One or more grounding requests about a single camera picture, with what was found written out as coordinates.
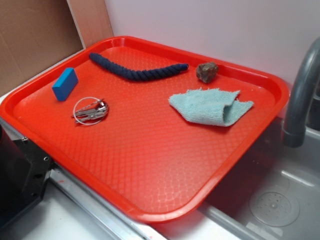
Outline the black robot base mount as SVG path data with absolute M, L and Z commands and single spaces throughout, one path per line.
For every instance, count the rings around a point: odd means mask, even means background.
M 31 140 L 12 140 L 0 128 L 0 230 L 39 204 L 53 160 Z

